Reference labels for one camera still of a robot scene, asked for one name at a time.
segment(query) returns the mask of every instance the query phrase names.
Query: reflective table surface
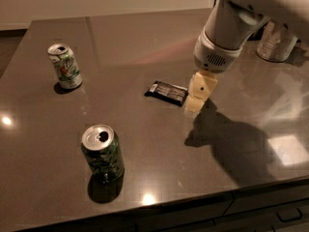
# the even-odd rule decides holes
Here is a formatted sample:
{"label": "reflective table surface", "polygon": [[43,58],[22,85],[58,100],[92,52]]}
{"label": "reflective table surface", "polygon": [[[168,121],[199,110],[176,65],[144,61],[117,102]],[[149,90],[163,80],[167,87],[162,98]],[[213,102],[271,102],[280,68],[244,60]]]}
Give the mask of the reflective table surface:
{"label": "reflective table surface", "polygon": [[[0,230],[12,231],[272,185],[309,173],[309,53],[281,64],[248,42],[199,115],[144,93],[187,87],[210,10],[34,21],[0,79]],[[63,92],[47,56],[75,53]],[[80,149],[91,125],[118,134],[125,175],[106,200]]]}

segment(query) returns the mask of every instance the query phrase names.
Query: metal container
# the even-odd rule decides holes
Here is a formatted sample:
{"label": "metal container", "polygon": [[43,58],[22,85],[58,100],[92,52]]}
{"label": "metal container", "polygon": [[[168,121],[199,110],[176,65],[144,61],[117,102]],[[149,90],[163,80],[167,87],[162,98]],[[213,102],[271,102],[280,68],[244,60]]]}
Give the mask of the metal container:
{"label": "metal container", "polygon": [[56,43],[48,50],[59,84],[63,89],[75,89],[82,83],[73,51],[66,43]]}
{"label": "metal container", "polygon": [[270,62],[284,62],[290,56],[297,37],[284,25],[271,19],[259,42],[257,54]]}
{"label": "metal container", "polygon": [[106,125],[88,128],[81,143],[93,175],[103,183],[117,180],[125,172],[117,134]]}

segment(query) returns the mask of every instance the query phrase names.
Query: wall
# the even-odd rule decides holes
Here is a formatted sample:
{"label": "wall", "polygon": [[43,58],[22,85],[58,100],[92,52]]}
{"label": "wall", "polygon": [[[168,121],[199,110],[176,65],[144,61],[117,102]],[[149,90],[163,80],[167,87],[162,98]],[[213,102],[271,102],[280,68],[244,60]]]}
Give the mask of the wall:
{"label": "wall", "polygon": [[32,20],[209,8],[213,0],[0,0],[0,30]]}

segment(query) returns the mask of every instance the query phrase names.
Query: black object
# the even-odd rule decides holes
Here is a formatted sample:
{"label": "black object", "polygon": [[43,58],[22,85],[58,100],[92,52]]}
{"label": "black object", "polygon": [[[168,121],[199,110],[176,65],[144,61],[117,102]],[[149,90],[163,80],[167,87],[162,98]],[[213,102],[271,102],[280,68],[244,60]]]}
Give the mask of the black object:
{"label": "black object", "polygon": [[183,106],[187,95],[186,88],[161,81],[155,81],[153,86],[145,93],[146,97],[156,97],[178,106]]}

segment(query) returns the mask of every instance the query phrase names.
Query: floor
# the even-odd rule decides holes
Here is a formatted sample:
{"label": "floor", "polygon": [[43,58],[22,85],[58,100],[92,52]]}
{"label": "floor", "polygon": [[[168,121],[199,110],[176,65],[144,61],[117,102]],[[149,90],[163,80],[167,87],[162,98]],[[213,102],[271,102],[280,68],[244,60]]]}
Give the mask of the floor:
{"label": "floor", "polygon": [[[26,30],[0,31],[0,77],[10,64],[10,61],[17,50]],[[282,229],[275,232],[307,232],[309,223],[303,223]]]}
{"label": "floor", "polygon": [[25,30],[0,31],[0,77],[8,67]]}

